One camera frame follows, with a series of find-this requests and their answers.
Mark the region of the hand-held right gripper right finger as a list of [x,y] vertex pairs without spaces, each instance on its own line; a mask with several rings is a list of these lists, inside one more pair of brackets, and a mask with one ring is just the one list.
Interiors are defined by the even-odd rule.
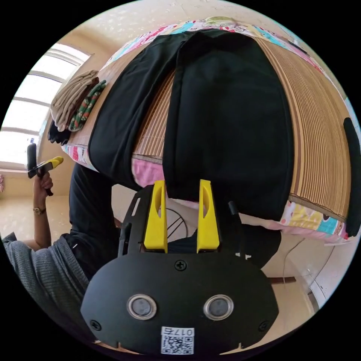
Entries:
[[211,182],[200,180],[197,253],[216,251],[220,245]]

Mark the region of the person's left hand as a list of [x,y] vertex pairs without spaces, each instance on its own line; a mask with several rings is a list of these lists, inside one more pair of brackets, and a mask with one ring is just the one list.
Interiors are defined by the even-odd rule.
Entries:
[[33,178],[33,208],[44,209],[46,207],[46,198],[48,190],[53,187],[53,182],[49,172],[42,177],[35,176]]

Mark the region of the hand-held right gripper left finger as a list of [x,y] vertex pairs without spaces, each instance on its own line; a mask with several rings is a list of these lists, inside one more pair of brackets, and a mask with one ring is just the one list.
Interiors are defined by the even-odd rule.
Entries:
[[147,251],[168,251],[166,194],[164,180],[157,180],[153,185],[147,227],[144,236],[144,246]]

